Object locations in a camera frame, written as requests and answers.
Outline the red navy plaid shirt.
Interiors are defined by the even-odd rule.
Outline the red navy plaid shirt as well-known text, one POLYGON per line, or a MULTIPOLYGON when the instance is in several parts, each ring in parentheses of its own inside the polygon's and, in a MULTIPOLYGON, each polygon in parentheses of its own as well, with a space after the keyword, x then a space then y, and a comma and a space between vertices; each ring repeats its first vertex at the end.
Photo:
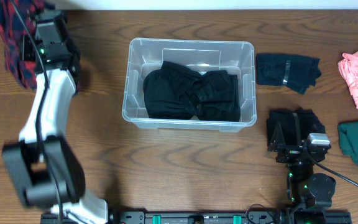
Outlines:
POLYGON ((68 28, 64 44, 43 46, 36 39, 35 15, 45 10, 56 9, 47 1, 0 0, 0 35, 4 42, 5 68, 20 85, 32 90, 37 88, 36 76, 44 70, 67 70, 73 77, 75 90, 78 91, 80 51, 70 37, 68 28), (25 34, 36 46, 36 62, 25 62, 20 58, 20 40, 25 34))

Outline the black garment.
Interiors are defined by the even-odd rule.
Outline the black garment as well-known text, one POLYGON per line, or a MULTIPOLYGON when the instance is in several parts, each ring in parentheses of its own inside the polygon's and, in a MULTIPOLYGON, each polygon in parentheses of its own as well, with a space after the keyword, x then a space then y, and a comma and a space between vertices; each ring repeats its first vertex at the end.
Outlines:
POLYGON ((238 78, 226 70, 204 75, 177 63, 164 61, 143 84, 145 108, 153 119, 197 117, 201 121, 238 122, 238 78))

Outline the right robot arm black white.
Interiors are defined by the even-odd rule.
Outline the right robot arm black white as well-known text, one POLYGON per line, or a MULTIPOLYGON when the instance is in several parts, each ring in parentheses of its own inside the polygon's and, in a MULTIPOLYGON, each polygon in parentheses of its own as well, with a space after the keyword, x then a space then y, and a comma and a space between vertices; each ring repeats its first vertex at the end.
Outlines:
POLYGON ((285 142, 280 123, 275 125, 268 151, 276 152, 276 162, 286 164, 287 197, 292 205, 275 215, 275 223, 326 223, 326 209, 332 206, 336 181, 323 173, 315 173, 313 167, 325 160, 331 148, 326 134, 310 133, 300 139, 296 125, 296 144, 285 142))

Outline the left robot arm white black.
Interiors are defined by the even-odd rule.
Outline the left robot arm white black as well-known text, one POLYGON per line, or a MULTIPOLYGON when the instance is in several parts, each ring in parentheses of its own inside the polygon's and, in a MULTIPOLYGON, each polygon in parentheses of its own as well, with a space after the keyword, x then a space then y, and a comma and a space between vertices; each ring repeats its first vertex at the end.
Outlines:
POLYGON ((24 207, 50 210, 58 223, 107 223, 108 204, 86 189, 83 168, 66 140, 70 102, 80 71, 76 47, 68 37, 21 38, 23 60, 35 62, 36 92, 17 143, 2 158, 24 207))

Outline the black banded cloth near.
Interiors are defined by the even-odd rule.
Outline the black banded cloth near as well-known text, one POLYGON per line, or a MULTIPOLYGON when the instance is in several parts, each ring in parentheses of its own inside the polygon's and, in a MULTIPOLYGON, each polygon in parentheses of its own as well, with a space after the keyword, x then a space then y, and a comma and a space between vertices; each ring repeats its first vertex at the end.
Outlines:
POLYGON ((282 128, 284 141, 287 145, 297 146, 310 133, 325 134, 325 126, 312 110, 271 110, 267 119, 267 141, 270 144, 276 124, 282 128))

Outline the black banded cloth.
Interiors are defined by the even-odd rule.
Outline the black banded cloth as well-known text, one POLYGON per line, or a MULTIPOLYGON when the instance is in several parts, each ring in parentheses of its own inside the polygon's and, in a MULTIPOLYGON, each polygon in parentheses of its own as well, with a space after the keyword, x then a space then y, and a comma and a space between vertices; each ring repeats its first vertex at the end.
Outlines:
POLYGON ((255 69, 257 84, 286 86, 304 95, 310 86, 322 75, 319 58, 292 54, 257 54, 255 69))
POLYGON ((297 146, 310 133, 325 134, 325 126, 312 110, 271 110, 267 119, 267 141, 270 144, 276 124, 282 128, 284 141, 287 145, 297 146))

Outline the black banded cloth far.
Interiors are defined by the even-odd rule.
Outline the black banded cloth far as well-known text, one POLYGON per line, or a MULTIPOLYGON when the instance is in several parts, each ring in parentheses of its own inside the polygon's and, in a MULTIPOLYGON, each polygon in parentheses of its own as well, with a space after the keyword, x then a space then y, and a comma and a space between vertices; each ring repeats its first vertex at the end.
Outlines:
POLYGON ((255 69, 257 84, 286 86, 304 95, 310 86, 322 75, 319 58, 292 54, 257 54, 255 69))

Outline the clear plastic storage bin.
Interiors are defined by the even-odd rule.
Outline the clear plastic storage bin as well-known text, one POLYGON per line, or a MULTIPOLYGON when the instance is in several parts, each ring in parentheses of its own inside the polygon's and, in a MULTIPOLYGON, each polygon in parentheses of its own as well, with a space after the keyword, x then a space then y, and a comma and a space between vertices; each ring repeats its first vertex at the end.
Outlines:
POLYGON ((122 117, 142 129, 239 132, 253 126, 257 121, 255 84, 255 49, 250 42, 138 37, 129 44, 122 117), (145 107, 143 83, 146 76, 160 69, 164 61, 187 66, 200 74, 212 70, 226 70, 228 74, 236 75, 241 111, 239 121, 200 121, 196 117, 189 120, 150 118, 145 107))

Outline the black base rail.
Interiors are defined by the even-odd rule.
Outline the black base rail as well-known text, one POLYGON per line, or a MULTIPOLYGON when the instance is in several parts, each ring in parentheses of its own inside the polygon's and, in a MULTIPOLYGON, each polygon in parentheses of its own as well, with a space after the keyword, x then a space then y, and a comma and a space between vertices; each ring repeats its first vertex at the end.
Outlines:
POLYGON ((263 212, 261 210, 246 213, 150 213, 122 212, 111 214, 96 223, 122 224, 246 224, 246 223, 304 223, 304 224, 351 224, 351 214, 348 212, 304 212, 297 211, 293 218, 287 215, 263 212))

